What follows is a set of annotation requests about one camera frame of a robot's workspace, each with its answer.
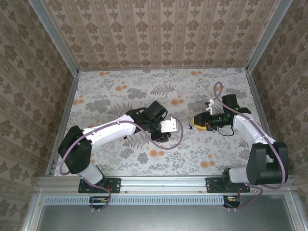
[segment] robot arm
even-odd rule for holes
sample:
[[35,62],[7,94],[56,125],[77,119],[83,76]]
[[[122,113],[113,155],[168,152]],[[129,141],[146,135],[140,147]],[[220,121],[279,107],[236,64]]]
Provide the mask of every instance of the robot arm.
[[104,180],[103,173],[90,161],[91,151],[109,141],[135,134],[140,131],[138,127],[131,123],[120,123],[130,121],[139,125],[142,129],[151,134],[151,139],[156,142],[166,142],[171,132],[178,131],[174,118],[164,120],[163,114],[167,115],[167,110],[159,102],[153,102],[148,108],[133,109],[120,118],[106,124],[93,128],[80,129],[78,126],[70,128],[64,140],[59,146],[58,152],[63,158],[68,148],[81,136],[93,132],[83,138],[70,152],[65,159],[65,164],[72,174],[79,174],[92,184],[97,184]]
[[222,174],[224,184],[228,183],[250,183],[256,184],[275,184],[282,181],[282,170],[269,144],[264,139],[268,138],[279,154],[287,176],[288,150],[282,142],[276,142],[265,132],[262,136],[259,131],[252,125],[254,119],[247,108],[239,107],[235,95],[226,95],[222,97],[222,102],[228,107],[244,114],[249,118],[247,120],[242,115],[223,108],[224,113],[211,115],[209,112],[203,112],[196,115],[192,121],[197,127],[204,130],[218,130],[225,125],[231,125],[236,128],[247,141],[250,151],[247,166],[241,168],[227,168]]

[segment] wire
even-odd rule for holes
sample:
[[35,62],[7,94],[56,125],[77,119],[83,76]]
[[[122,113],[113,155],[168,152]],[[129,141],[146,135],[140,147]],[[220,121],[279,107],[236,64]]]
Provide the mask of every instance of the wire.
[[251,201],[246,203],[245,205],[239,206],[237,208],[234,208],[232,205],[230,205],[230,204],[228,204],[226,202],[225,202],[225,205],[229,206],[230,208],[233,208],[236,211],[238,209],[242,209],[242,208],[245,208],[245,207],[249,206],[251,203],[253,203],[255,200],[257,200],[261,196],[261,194],[263,193],[263,189],[258,187],[258,186],[251,185],[251,184],[247,184],[247,186],[250,187],[250,188],[259,189],[260,190],[259,194],[257,196],[255,196]]
[[176,143],[175,145],[173,145],[172,147],[162,147],[162,146],[158,145],[158,144],[155,143],[153,140],[151,140],[151,137],[147,134],[147,132],[146,132],[142,127],[140,127],[138,124],[136,124],[136,123],[134,123],[134,122],[131,122],[131,121],[128,121],[128,120],[116,121],[116,122],[113,122],[113,123],[110,123],[110,124],[103,125],[103,126],[97,128],[97,129],[93,130],[93,131],[90,131],[90,132],[88,132],[88,133],[82,135],[81,137],[79,137],[77,140],[75,140],[75,142],[72,143],[72,145],[67,149],[66,153],[64,154],[64,156],[63,156],[63,158],[62,158],[62,161],[61,161],[61,163],[60,163],[59,172],[60,172],[60,174],[61,174],[62,176],[65,176],[65,175],[67,175],[67,174],[70,173],[69,171],[68,171],[68,172],[63,172],[63,165],[64,165],[64,162],[65,162],[67,156],[69,155],[69,153],[72,151],[72,149],[75,147],[76,144],[78,144],[82,139],[86,138],[87,136],[89,136],[89,135],[91,135],[91,134],[93,134],[93,133],[95,133],[95,132],[98,132],[98,131],[100,131],[100,130],[102,130],[102,129],[104,129],[104,128],[111,127],[111,126],[113,126],[113,125],[118,125],[118,124],[133,124],[133,125],[135,125],[137,128],[139,128],[139,129],[145,134],[146,138],[147,138],[152,144],[154,144],[156,147],[158,147],[158,148],[160,148],[160,149],[164,149],[164,150],[171,150],[171,149],[174,149],[174,148],[178,147],[178,146],[181,144],[182,140],[183,140],[184,128],[183,128],[182,122],[181,122],[178,118],[176,118],[176,117],[173,117],[173,118],[175,118],[175,120],[176,120],[176,121],[180,124],[180,126],[181,126],[181,137],[180,137],[179,142]]
[[[111,192],[110,192],[108,189],[104,188],[104,187],[101,187],[101,186],[98,186],[98,185],[95,185],[95,184],[90,183],[90,182],[87,181],[87,179],[85,179],[85,178],[83,178],[83,180],[84,180],[89,186],[91,186],[91,187],[93,187],[93,188],[97,188],[97,189],[103,189],[104,191],[106,191],[106,192],[108,193],[108,200],[107,200],[107,202],[104,204],[104,206],[100,208],[100,210],[106,208],[106,207],[108,206],[108,204],[110,203],[110,201],[111,201]],[[91,209],[92,209],[93,211],[95,210],[95,208],[93,207],[93,201],[96,201],[96,200],[98,200],[98,199],[99,199],[99,198],[94,198],[93,200],[91,200],[90,207],[91,207]]]
[[217,128],[217,131],[222,135],[222,136],[233,136],[234,135],[234,130],[233,130],[233,126],[231,126],[231,130],[232,130],[232,134],[231,135],[224,135],[220,132],[219,127]]
[[[139,129],[145,134],[145,136],[148,138],[148,140],[149,140],[151,143],[153,143],[156,147],[158,147],[158,148],[160,148],[160,149],[164,149],[164,150],[170,150],[170,149],[176,148],[176,147],[178,147],[178,146],[181,144],[181,142],[182,142],[182,140],[183,140],[183,137],[184,137],[184,127],[183,127],[182,122],[181,122],[178,118],[176,118],[176,117],[173,117],[173,118],[175,118],[175,120],[176,120],[176,121],[180,124],[180,126],[181,126],[181,137],[180,137],[179,142],[176,143],[175,145],[173,145],[172,147],[166,148],[166,147],[162,147],[162,146],[158,145],[158,144],[155,143],[153,140],[151,140],[151,137],[147,134],[147,132],[146,132],[142,127],[140,127],[138,124],[136,124],[136,123],[134,123],[134,122],[131,122],[131,121],[128,121],[128,120],[116,121],[116,122],[113,122],[113,123],[110,123],[110,124],[106,124],[106,125],[104,125],[104,126],[102,126],[102,127],[99,127],[99,128],[97,128],[97,129],[95,129],[95,130],[93,130],[93,131],[90,131],[90,132],[88,132],[88,133],[82,135],[81,137],[79,137],[77,140],[75,140],[75,142],[72,143],[72,145],[67,149],[66,153],[64,154],[64,156],[63,156],[63,158],[62,158],[62,161],[61,161],[61,163],[60,163],[59,172],[60,172],[60,174],[61,174],[62,176],[65,176],[65,175],[67,175],[67,174],[70,173],[70,171],[68,171],[68,172],[63,172],[63,165],[64,165],[64,163],[65,163],[66,158],[68,157],[68,155],[70,154],[70,152],[72,151],[72,149],[76,146],[76,144],[78,144],[82,139],[86,138],[87,136],[89,136],[89,135],[91,135],[91,134],[93,134],[93,133],[95,133],[95,132],[98,132],[98,131],[100,131],[100,130],[102,130],[102,129],[104,129],[104,128],[111,127],[111,126],[113,126],[113,125],[125,124],[125,123],[126,123],[126,124],[133,124],[133,125],[135,125],[137,128],[139,128]],[[86,180],[85,178],[83,178],[83,180],[84,180],[89,186],[94,187],[94,188],[97,188],[97,189],[102,189],[102,190],[106,191],[106,192],[109,194],[108,201],[107,201],[106,204],[105,204],[102,208],[100,208],[100,209],[106,208],[106,207],[108,206],[110,200],[111,200],[111,193],[110,193],[110,191],[109,191],[108,189],[104,188],[104,187],[101,187],[101,186],[98,186],[98,185],[95,185],[95,184],[90,183],[90,182],[89,182],[88,180]],[[90,206],[91,206],[92,209],[94,209],[94,208],[93,208],[93,200],[91,201]]]
[[[216,95],[216,85],[217,85],[217,83],[220,83],[220,90],[219,90],[218,94]],[[220,99],[218,97],[222,93],[222,83],[221,82],[217,82],[217,83],[215,83],[215,85],[214,85],[214,95],[215,95],[215,98],[213,98],[213,101],[217,100],[218,102],[220,102]]]
[[234,110],[234,109],[228,107],[227,105],[225,105],[225,104],[218,98],[219,95],[216,94],[216,90],[215,90],[215,89],[216,89],[216,86],[217,86],[218,84],[220,85],[220,92],[219,92],[219,93],[221,93],[221,91],[222,91],[222,83],[221,83],[221,82],[215,83],[215,85],[214,85],[214,95],[215,95],[215,99],[217,99],[217,101],[218,101],[222,106],[224,106],[225,108],[227,108],[227,109],[229,109],[230,111],[232,111],[232,112],[234,112],[234,113],[236,113],[236,114],[242,116],[243,118],[247,119],[247,120],[256,128],[256,130],[259,132],[259,134],[262,136],[262,138],[269,144],[269,147],[272,149],[272,151],[273,151],[274,155],[276,156],[277,161],[278,161],[278,163],[279,163],[279,165],[280,165],[280,168],[281,168],[281,171],[282,171],[282,181],[281,181],[280,185],[277,186],[277,187],[272,187],[272,186],[268,186],[268,185],[262,185],[262,187],[265,187],[265,188],[268,188],[268,189],[273,189],[273,190],[281,189],[281,188],[284,186],[284,182],[285,182],[285,177],[286,177],[286,176],[285,176],[285,169],[284,169],[284,166],[283,166],[283,162],[282,162],[282,160],[281,160],[279,154],[278,154],[277,151],[275,150],[274,146],[270,143],[269,139],[266,137],[266,134],[259,128],[259,126],[258,126],[254,121],[250,120],[250,118],[247,117],[246,115],[244,115],[244,114],[242,114],[242,113],[240,113],[240,112],[238,112],[238,111],[236,111],[236,110]]
[[239,186],[239,193],[237,194],[237,196],[241,199],[241,188]]

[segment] wall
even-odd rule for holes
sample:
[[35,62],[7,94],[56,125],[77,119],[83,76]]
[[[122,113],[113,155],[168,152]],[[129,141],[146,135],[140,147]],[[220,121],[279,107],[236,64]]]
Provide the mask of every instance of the wall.
[[308,212],[308,2],[293,0],[253,70],[271,132],[289,148],[289,169]]
[[22,225],[72,75],[26,0],[0,1],[0,230]]
[[80,69],[245,66],[277,0],[43,0]]

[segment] yellow object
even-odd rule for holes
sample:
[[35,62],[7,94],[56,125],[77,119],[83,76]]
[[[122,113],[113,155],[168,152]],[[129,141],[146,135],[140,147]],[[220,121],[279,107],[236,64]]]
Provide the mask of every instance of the yellow object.
[[195,125],[195,126],[196,126],[196,128],[199,128],[199,129],[202,129],[202,130],[206,130],[206,126],[205,127],[202,127],[202,126],[199,126],[199,125]]

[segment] floral mat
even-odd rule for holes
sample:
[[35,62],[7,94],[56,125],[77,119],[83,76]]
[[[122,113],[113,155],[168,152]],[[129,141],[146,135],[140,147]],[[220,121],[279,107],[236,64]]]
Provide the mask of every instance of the floral mat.
[[[107,176],[220,175],[224,168],[245,166],[250,153],[244,137],[189,129],[191,119],[206,109],[214,97],[213,86],[223,83],[222,96],[236,94],[241,107],[248,107],[259,122],[256,106],[243,68],[174,69],[80,72],[79,83],[66,131],[74,125],[90,128],[119,118],[130,109],[159,101],[184,124],[184,139],[173,150],[160,150],[137,133],[111,141],[92,151],[91,161]],[[222,112],[217,103],[214,113]],[[226,126],[221,133],[231,132]],[[175,144],[172,134],[165,146]],[[59,157],[55,176],[59,176]]]

